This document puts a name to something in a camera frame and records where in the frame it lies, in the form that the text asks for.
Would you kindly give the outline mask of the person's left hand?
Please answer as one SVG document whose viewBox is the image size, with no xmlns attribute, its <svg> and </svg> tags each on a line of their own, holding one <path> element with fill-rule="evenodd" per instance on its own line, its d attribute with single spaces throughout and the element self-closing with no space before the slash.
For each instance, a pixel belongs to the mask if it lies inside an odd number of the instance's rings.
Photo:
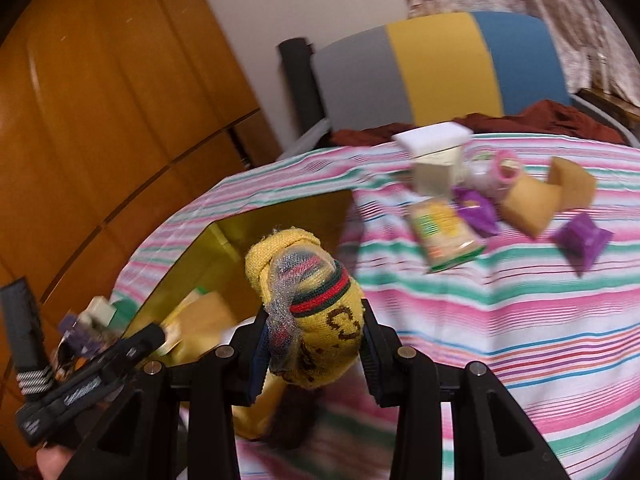
<svg viewBox="0 0 640 480">
<path fill-rule="evenodd" d="M 74 451 L 62 445 L 40 448 L 36 453 L 36 462 L 43 480 L 58 480 L 73 456 Z"/>
</svg>

